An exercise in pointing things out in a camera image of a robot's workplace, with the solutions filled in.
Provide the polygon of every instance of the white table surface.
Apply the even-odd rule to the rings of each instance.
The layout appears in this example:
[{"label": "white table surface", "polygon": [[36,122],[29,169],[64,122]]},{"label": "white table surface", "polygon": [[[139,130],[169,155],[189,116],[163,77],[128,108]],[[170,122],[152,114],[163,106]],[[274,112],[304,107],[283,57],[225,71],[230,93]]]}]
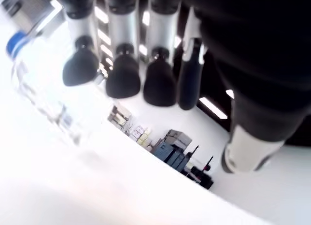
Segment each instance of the white table surface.
[{"label": "white table surface", "polygon": [[267,224],[187,179],[107,122],[85,147],[42,143],[25,143],[16,160],[15,147],[11,154],[2,149],[1,159],[10,159],[0,161],[1,224]]}]

